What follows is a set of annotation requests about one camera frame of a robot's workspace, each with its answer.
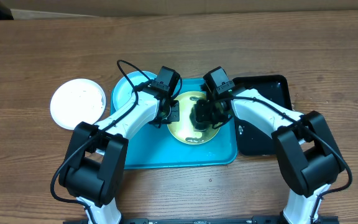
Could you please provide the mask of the yellow plate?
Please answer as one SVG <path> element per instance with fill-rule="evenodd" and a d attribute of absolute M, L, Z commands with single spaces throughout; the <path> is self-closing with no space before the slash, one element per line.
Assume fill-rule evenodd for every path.
<path fill-rule="evenodd" d="M 198 100 L 205 100 L 206 94 L 201 91 L 188 91 L 179 94 L 175 100 L 179 102 L 179 121 L 168 124 L 173 137 L 185 144 L 204 144 L 217 135 L 220 128 L 213 129 L 209 125 L 205 130 L 197 130 L 190 119 L 193 106 Z"/>

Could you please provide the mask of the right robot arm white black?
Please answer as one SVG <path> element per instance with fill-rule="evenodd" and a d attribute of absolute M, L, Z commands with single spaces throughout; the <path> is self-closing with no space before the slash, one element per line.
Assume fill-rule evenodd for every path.
<path fill-rule="evenodd" d="M 232 117 L 246 121 L 272 140 L 284 181 L 290 188 L 283 223 L 318 223 L 323 197 L 342 171 L 349 171 L 322 114 L 286 109 L 256 89 L 229 90 L 191 109 L 195 129 L 217 128 Z"/>

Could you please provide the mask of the light blue plate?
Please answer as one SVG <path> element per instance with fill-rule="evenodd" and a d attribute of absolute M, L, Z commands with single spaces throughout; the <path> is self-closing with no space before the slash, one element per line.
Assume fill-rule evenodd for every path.
<path fill-rule="evenodd" d="M 148 79 L 138 71 L 127 74 L 134 86 L 146 82 Z M 111 93 L 111 114 L 122 107 L 131 97 L 133 88 L 126 78 L 122 77 Z"/>

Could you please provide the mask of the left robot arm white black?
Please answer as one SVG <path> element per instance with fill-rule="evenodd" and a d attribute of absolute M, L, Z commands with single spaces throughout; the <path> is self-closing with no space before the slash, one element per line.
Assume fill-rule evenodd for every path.
<path fill-rule="evenodd" d="M 146 124 L 178 121 L 177 94 L 146 88 L 96 124 L 81 122 L 70 139 L 63 163 L 52 177 L 55 200 L 81 205 L 87 223 L 120 223 L 115 203 L 124 174 L 129 140 Z"/>

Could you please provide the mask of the white plate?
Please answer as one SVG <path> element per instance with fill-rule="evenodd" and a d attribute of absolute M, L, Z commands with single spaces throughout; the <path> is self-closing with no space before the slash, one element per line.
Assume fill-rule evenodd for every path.
<path fill-rule="evenodd" d="M 105 107 L 103 89 L 92 80 L 77 78 L 55 91 L 50 101 L 50 114 L 60 127 L 73 130 L 82 121 L 97 122 Z"/>

